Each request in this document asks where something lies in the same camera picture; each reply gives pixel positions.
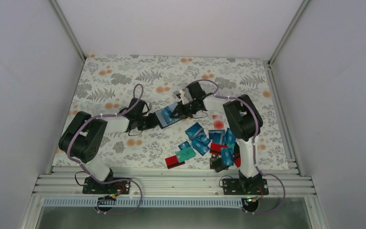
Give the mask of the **black leather card holder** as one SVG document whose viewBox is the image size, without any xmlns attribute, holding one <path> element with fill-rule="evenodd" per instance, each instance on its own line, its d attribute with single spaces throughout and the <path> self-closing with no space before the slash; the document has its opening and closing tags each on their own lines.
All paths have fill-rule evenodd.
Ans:
<svg viewBox="0 0 366 229">
<path fill-rule="evenodd" d="M 181 118 L 179 117 L 177 118 L 172 117 L 172 112 L 175 110 L 177 105 L 178 103 L 174 103 L 155 112 L 155 115 L 158 119 L 158 123 L 161 129 L 164 129 L 181 120 Z"/>
</svg>

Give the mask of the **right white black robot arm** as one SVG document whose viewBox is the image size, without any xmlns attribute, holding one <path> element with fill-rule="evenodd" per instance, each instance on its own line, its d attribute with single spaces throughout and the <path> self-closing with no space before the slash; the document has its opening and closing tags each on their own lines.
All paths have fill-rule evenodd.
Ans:
<svg viewBox="0 0 366 229">
<path fill-rule="evenodd" d="M 256 158 L 257 138 L 263 126 L 261 115 L 248 95 L 235 97 L 218 95 L 217 91 L 206 93 L 199 82 L 194 81 L 177 93 L 179 101 L 172 117 L 185 119 L 198 111 L 224 113 L 239 146 L 239 188 L 244 194 L 251 194 L 262 181 Z"/>
</svg>

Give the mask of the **blue VIP card with chip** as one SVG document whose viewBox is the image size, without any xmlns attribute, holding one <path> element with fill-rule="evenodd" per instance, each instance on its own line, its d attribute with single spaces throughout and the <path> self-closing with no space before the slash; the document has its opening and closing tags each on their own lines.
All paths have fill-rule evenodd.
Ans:
<svg viewBox="0 0 366 229">
<path fill-rule="evenodd" d="M 162 126 L 168 126 L 179 121 L 177 118 L 170 118 L 171 112 L 169 107 L 165 107 L 157 112 L 158 119 Z"/>
</svg>

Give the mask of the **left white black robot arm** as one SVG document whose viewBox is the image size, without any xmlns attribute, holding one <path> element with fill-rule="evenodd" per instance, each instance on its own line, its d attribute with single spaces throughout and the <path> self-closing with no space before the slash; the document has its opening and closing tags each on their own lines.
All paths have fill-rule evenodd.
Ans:
<svg viewBox="0 0 366 229">
<path fill-rule="evenodd" d="M 98 156 L 106 128 L 117 133 L 155 128 L 159 120 L 149 111 L 144 100 L 133 98 L 129 106 L 118 113 L 92 116 L 78 112 L 62 134 L 58 147 L 95 180 L 94 186 L 101 193 L 108 193 L 113 188 L 112 170 Z"/>
</svg>

